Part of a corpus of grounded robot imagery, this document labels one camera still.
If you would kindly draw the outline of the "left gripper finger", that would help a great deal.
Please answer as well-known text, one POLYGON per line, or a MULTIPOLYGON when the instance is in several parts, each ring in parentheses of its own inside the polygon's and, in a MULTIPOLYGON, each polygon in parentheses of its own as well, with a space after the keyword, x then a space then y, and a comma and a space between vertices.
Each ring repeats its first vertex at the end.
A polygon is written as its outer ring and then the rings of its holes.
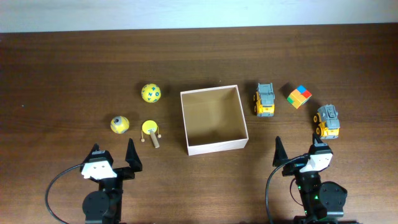
POLYGON ((134 142, 131 138, 129 138, 129 141, 127 144, 125 161, 129 164, 130 168, 134 172, 142 171, 142 162, 141 162, 139 156, 137 155, 137 151, 136 151, 134 142))
POLYGON ((105 160, 106 158, 104 156, 104 151, 100 150, 100 146, 98 144, 94 144, 93 148, 82 162, 83 166, 81 171, 83 172, 84 170, 88 169, 96 169, 105 160))

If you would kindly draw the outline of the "yellow grey mixer truck toy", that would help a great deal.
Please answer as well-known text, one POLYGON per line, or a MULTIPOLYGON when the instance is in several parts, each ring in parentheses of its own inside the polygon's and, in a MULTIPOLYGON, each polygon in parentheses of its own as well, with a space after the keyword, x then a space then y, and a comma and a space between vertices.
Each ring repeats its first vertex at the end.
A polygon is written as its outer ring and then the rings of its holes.
POLYGON ((320 139, 337 139, 340 133, 340 121, 334 105, 324 105, 317 109, 313 117, 317 124, 315 130, 320 139))

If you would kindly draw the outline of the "multicolour puzzle cube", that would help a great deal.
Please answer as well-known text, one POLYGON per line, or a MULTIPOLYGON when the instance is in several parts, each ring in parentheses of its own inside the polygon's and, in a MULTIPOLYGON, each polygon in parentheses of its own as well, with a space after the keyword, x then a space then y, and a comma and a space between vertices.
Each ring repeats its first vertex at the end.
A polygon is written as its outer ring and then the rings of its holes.
POLYGON ((293 90, 287 97, 287 101, 296 109, 305 104, 312 94, 302 85, 293 90))

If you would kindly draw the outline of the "yellow grey dump truck toy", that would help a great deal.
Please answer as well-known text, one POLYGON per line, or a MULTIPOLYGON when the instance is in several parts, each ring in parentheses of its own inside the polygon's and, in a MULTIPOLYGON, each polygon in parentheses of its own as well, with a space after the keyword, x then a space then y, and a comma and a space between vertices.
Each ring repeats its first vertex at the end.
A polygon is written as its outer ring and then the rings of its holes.
POLYGON ((275 111, 275 94, 273 84, 258 84, 254 95, 254 112, 258 117, 274 116, 275 111))

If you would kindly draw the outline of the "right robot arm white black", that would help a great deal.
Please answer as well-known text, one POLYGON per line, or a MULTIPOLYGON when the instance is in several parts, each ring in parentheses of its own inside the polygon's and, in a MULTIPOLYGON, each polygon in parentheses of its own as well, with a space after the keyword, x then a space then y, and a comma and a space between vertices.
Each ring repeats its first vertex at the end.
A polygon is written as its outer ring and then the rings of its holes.
POLYGON ((275 139, 272 166, 282 168, 283 176, 294 176, 304 216, 296 216, 294 223, 338 223, 344 215, 343 207, 348 191, 335 182, 322 182, 320 172, 329 167, 333 153, 328 144, 316 134, 307 153, 289 159, 280 137, 275 139))

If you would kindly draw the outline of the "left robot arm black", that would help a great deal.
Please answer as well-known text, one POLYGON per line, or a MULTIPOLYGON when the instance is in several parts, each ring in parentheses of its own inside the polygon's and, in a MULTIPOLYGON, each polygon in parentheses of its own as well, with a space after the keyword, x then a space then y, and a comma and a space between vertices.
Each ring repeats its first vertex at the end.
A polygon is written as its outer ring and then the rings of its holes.
POLYGON ((132 139, 129 139, 125 161, 127 167, 113 168, 113 158, 109 151, 102 151, 95 144, 83 160, 80 169, 85 179, 98 184, 98 190, 89 193, 82 204, 85 223, 119 223, 121 221, 123 182, 135 178, 142 171, 142 163, 137 155, 132 139))

